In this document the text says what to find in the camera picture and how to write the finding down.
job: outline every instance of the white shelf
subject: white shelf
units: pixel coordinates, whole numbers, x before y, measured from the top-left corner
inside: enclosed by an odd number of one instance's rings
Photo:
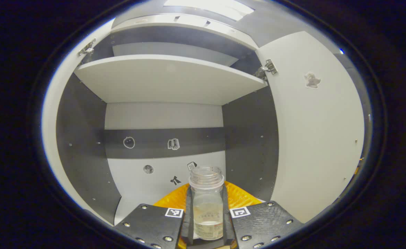
[[[93,61],[77,77],[107,103],[179,102],[224,105],[266,82],[217,63],[173,55],[124,55]]]
[[[203,30],[231,39],[252,50],[258,49],[257,44],[248,34],[243,33],[236,28],[230,27],[227,24],[217,22],[212,19],[186,14],[159,14],[137,17],[134,19],[126,20],[121,24],[115,26],[111,30],[111,33],[127,30],[130,28],[148,26],[187,27],[196,30]]]

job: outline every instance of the sticker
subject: sticker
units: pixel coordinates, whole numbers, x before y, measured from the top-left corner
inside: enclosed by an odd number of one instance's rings
[[[180,148],[180,143],[179,143],[178,139],[174,138],[174,139],[170,139],[168,141],[168,149],[172,149],[172,150],[176,151],[179,148]]]
[[[183,216],[183,212],[184,210],[180,208],[168,208],[168,211],[166,211],[165,216],[181,218]]]
[[[177,179],[177,177],[174,176],[174,178],[171,180],[171,183],[174,183],[174,184],[176,185],[177,183],[181,183],[181,181],[179,181],[179,180]]]
[[[219,239],[223,237],[223,222],[216,224],[195,224],[195,233],[201,239]]]
[[[307,80],[306,87],[317,89],[318,85],[321,83],[321,79],[317,79],[315,74],[308,72],[304,75],[304,78]]]
[[[133,137],[126,137],[123,140],[123,145],[128,149],[132,149],[135,146],[135,139]]]
[[[238,217],[250,215],[249,210],[245,206],[239,207],[239,208],[232,208],[230,211],[231,211],[232,218],[238,218]]]
[[[195,167],[197,167],[197,164],[195,162],[190,162],[187,164],[187,168],[189,169],[189,171]]]

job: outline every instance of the screw hole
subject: screw hole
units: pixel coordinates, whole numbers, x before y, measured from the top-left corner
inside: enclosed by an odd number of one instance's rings
[[[171,241],[174,240],[174,239],[173,239],[172,237],[170,237],[170,236],[164,236],[163,239],[164,239],[165,241],[168,241],[168,242],[171,242]]]
[[[258,247],[260,247],[260,246],[262,246],[262,245],[264,245],[264,243],[255,244],[255,245],[254,245],[254,248],[258,248]]]
[[[245,235],[245,236],[242,236],[242,237],[241,237],[241,240],[242,240],[242,241],[248,241],[248,240],[250,240],[250,239],[252,239],[252,236],[250,236],[250,235]]]

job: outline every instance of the orange padding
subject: orange padding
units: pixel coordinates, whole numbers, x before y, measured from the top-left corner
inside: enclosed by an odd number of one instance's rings
[[[235,184],[225,182],[226,189],[228,191],[228,206],[229,209],[232,208],[241,208],[243,206],[248,206],[248,205],[255,205],[255,204],[260,204],[260,200],[249,194],[248,192],[244,191],[240,187],[236,186]],[[181,208],[186,211],[186,192],[187,188],[189,187],[189,184],[185,184],[159,201],[157,201],[154,206],[160,206],[164,208]],[[181,249],[186,249],[186,243],[182,240],[180,237],[179,243],[178,243],[179,248]],[[236,247],[236,242],[231,245],[231,248]]]

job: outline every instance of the black background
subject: black background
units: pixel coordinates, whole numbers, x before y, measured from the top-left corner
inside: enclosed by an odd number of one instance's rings
[[[365,55],[389,115],[387,148],[351,208],[296,248],[406,248],[406,1],[295,0]],[[32,86],[65,38],[117,0],[0,1],[0,248],[119,248],[51,195],[27,129]]]

